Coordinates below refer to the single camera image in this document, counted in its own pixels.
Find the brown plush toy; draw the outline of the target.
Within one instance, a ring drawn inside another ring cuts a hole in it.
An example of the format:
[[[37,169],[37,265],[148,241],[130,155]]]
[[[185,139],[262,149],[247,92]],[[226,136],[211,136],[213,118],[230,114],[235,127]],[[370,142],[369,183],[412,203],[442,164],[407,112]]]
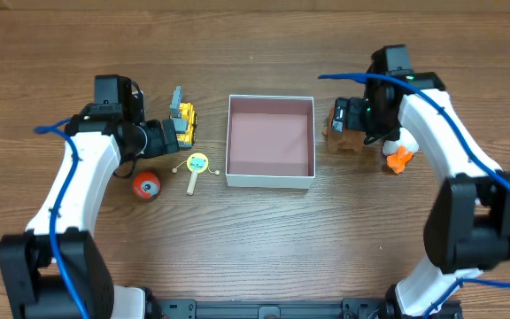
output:
[[[325,136],[326,145],[329,152],[361,152],[365,133],[362,131],[345,129],[342,133],[332,129],[334,108],[331,108],[328,114],[326,125],[321,133]]]

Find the yellow and blue toy truck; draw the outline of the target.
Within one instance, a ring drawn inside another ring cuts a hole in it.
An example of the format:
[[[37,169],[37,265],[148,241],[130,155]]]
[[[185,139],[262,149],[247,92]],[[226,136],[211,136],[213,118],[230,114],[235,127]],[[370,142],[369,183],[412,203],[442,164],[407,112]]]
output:
[[[177,141],[181,148],[191,148],[196,142],[198,116],[191,103],[182,101],[182,87],[174,90],[170,104],[170,118],[173,120]]]

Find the white plush duck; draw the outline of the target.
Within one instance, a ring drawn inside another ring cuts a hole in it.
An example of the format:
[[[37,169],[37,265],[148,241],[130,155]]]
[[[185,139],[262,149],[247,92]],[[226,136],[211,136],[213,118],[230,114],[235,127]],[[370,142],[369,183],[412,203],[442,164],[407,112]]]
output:
[[[413,135],[406,129],[399,129],[399,139],[386,140],[382,147],[382,154],[386,157],[386,165],[394,174],[404,172],[406,164],[412,159],[420,147]]]

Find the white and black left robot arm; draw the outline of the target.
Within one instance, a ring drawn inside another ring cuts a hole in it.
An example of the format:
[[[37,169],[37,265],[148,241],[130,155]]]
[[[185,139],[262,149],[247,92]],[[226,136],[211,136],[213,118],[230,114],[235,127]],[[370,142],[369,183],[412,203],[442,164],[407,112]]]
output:
[[[144,119],[143,105],[88,104],[35,128],[65,140],[50,192],[24,233],[0,240],[0,271],[15,318],[162,318],[151,290],[116,285],[94,229],[119,165],[179,150],[174,123]]]

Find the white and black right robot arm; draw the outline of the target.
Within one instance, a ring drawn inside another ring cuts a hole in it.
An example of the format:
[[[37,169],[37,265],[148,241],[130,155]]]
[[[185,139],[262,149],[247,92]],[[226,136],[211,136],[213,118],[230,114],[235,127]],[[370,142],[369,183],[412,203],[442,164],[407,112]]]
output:
[[[465,284],[510,289],[483,272],[510,261],[510,173],[478,146],[434,73],[410,70],[339,74],[364,85],[362,98],[339,98],[335,121],[365,132],[366,140],[394,140],[388,167],[399,169],[416,150],[425,154],[439,193],[423,231],[425,255],[391,286],[371,318],[458,318],[450,300]]]

